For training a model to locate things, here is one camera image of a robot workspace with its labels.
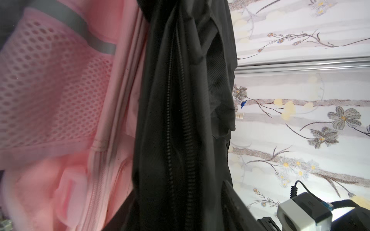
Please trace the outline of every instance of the black fabric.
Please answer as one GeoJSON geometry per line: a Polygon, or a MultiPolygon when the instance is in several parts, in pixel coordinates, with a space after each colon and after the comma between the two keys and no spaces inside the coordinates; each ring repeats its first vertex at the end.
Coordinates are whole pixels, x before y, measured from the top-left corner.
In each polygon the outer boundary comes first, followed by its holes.
{"type": "Polygon", "coordinates": [[[0,170],[0,183],[1,183],[1,180],[3,179],[4,172],[5,170],[0,170]]]}
{"type": "Polygon", "coordinates": [[[356,207],[332,222],[332,231],[370,231],[370,210],[356,207]]]}
{"type": "Polygon", "coordinates": [[[128,223],[128,221],[131,220],[129,219],[131,215],[129,212],[133,207],[135,207],[135,196],[135,192],[132,191],[126,198],[125,202],[118,209],[114,217],[109,221],[102,231],[120,230],[121,227],[124,226],[125,221],[128,223]]]}
{"type": "Polygon", "coordinates": [[[24,8],[31,0],[0,1],[0,50],[22,18],[24,8]]]}
{"type": "Polygon", "coordinates": [[[139,227],[122,229],[224,230],[237,66],[227,1],[138,2],[151,24],[132,172],[139,227]]]}
{"type": "Polygon", "coordinates": [[[263,231],[267,230],[258,223],[231,184],[224,181],[222,184],[221,203],[225,230],[230,231],[263,231]]]}

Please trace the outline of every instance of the pink backpack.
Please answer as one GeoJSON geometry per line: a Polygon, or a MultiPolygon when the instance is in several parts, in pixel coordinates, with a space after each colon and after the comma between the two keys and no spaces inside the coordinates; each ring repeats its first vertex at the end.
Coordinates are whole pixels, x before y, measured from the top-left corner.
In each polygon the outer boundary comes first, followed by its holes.
{"type": "Polygon", "coordinates": [[[130,193],[148,23],[136,0],[37,0],[0,52],[0,206],[98,231],[130,193]]]}

